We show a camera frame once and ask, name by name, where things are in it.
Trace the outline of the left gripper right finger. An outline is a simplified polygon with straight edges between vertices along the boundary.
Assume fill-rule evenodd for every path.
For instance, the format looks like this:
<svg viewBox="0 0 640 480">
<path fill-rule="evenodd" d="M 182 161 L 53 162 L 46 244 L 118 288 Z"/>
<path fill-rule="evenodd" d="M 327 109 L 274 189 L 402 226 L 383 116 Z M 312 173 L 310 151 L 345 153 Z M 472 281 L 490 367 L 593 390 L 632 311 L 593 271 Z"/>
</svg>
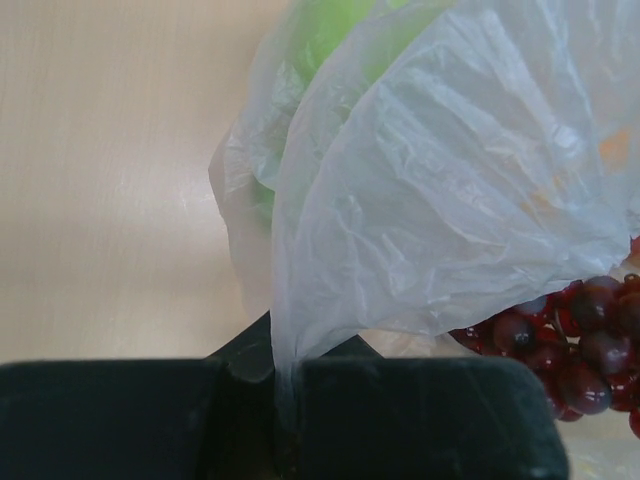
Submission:
<svg viewBox="0 0 640 480">
<path fill-rule="evenodd" d="M 323 356 L 299 369 L 303 479 L 566 479 L 541 382 L 497 357 Z"/>
</svg>

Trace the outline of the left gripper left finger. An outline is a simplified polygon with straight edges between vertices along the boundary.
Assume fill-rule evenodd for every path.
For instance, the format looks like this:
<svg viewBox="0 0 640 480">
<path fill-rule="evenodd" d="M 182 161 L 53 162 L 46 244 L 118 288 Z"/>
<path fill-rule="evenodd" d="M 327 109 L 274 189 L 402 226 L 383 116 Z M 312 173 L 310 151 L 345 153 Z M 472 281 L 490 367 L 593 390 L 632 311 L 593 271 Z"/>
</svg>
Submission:
<svg viewBox="0 0 640 480">
<path fill-rule="evenodd" d="M 270 479 L 263 316 L 205 358 L 1 367 L 5 479 Z"/>
</svg>

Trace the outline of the red grape bunch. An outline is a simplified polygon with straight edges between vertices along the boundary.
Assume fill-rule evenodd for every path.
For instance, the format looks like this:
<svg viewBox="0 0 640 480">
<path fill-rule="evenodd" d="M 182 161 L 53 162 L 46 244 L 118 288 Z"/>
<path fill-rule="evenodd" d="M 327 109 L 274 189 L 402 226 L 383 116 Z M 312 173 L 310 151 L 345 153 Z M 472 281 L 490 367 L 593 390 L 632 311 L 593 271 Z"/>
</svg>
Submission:
<svg viewBox="0 0 640 480">
<path fill-rule="evenodd" d="M 638 271 L 574 281 L 450 335 L 471 352 L 524 363 L 556 419 L 613 410 L 639 432 Z"/>
</svg>

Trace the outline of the clear plastic bag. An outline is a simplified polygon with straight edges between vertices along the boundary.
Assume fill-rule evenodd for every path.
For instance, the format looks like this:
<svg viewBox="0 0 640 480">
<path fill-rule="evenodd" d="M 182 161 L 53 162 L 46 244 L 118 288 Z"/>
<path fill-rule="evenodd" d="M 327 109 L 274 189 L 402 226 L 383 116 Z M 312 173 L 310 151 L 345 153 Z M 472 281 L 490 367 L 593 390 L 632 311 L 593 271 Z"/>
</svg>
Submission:
<svg viewBox="0 0 640 480">
<path fill-rule="evenodd" d="M 304 360 L 370 331 L 431 353 L 451 330 L 573 280 L 637 271 L 639 233 L 603 209 L 518 203 L 563 158 L 639 124 L 635 1 L 450 1 L 376 80 L 342 45 L 289 125 L 269 222 L 242 114 L 211 185 L 247 310 L 269 311 L 276 462 L 299 479 L 293 383 Z"/>
</svg>

